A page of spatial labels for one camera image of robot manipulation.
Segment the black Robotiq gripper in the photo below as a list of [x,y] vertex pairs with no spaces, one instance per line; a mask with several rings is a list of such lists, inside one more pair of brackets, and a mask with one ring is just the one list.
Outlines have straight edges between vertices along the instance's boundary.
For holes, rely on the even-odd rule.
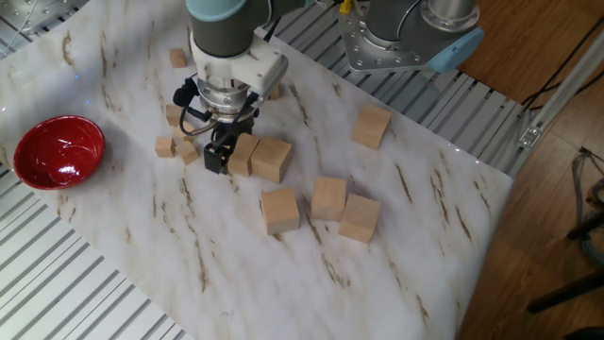
[[210,140],[204,147],[204,164],[207,170],[215,174],[227,174],[227,164],[232,154],[232,138],[242,133],[251,134],[258,112],[254,110],[236,123],[218,123],[212,130]]

